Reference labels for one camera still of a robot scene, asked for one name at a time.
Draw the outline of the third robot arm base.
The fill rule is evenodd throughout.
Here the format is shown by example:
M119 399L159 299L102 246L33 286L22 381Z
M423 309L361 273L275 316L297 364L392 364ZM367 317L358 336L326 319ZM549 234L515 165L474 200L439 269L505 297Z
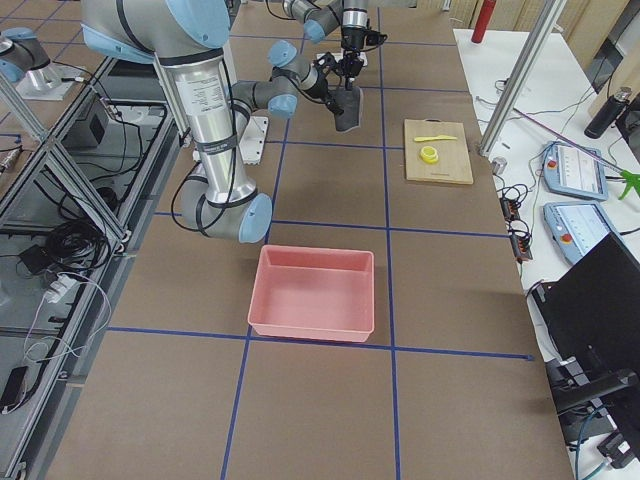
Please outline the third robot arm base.
M37 35L27 27L1 32L1 74L26 100L62 101L71 88Z

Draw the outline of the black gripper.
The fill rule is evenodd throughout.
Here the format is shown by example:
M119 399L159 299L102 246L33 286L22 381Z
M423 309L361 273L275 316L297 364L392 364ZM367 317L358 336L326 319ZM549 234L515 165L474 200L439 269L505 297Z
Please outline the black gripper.
M317 98L321 100L326 108L334 115L342 115L344 108L337 99L338 89L331 90L328 76L330 73L336 74L339 79L343 78L343 71L340 62L330 52L325 52L317 60Z
M362 54L383 45L387 35L365 26L343 26L341 28L340 76L346 80L355 79L364 66Z

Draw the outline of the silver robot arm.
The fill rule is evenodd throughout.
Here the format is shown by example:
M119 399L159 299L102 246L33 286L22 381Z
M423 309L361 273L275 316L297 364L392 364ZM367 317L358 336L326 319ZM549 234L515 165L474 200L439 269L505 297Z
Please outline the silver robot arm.
M364 54L383 45L388 36L371 27L369 2L365 0L330 1L318 6L314 1L287 0L282 8L288 19L303 24L305 36L319 43L338 29L342 57L336 74L344 80L345 89L353 89L353 81L364 66Z
M172 114L195 142L199 163L177 195L186 230L240 243L267 233L272 202L246 175L239 149L255 111L290 118L305 93L333 113L337 130L360 123L359 90L331 89L320 63L286 41L269 51L270 80L232 83L224 59L231 29L225 1L84 1L81 9L86 45L154 65Z

